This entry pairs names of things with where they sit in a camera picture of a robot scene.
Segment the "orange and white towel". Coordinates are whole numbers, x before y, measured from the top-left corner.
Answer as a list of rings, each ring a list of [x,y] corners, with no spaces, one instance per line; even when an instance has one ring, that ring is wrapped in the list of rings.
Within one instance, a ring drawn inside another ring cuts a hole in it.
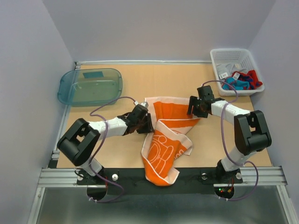
[[[145,102],[149,104],[154,132],[147,134],[142,146],[144,168],[152,167],[166,175],[176,159],[191,154],[193,143],[186,134],[199,118],[187,115],[188,98],[150,97]]]

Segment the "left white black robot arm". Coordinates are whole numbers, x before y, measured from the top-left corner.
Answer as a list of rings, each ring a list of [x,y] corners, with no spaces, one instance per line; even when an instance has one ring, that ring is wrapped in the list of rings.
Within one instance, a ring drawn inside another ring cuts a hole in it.
[[[102,181],[116,184],[119,175],[113,174],[112,179],[107,180],[104,167],[96,160],[95,156],[99,150],[95,149],[95,146],[98,141],[103,143],[106,138],[112,137],[116,143],[109,145],[108,149],[113,155],[136,152],[139,143],[133,143],[130,139],[120,142],[119,137],[134,132],[148,134],[154,131],[147,107],[145,102],[137,103],[131,112],[113,119],[88,122],[79,118],[71,125],[58,141],[57,148],[76,167],[75,174],[80,181],[87,176],[94,184]]]

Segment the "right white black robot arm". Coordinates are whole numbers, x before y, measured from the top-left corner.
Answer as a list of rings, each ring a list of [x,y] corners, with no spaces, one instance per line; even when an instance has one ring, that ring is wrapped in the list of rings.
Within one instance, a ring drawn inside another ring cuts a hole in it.
[[[236,107],[223,98],[213,96],[189,98],[188,115],[207,118],[208,115],[221,119],[221,139],[226,156],[215,168],[215,179],[226,182],[233,177],[240,167],[257,152],[263,151],[272,144],[272,138],[262,111],[248,111]],[[224,139],[226,120],[234,126],[235,146],[228,152]]]

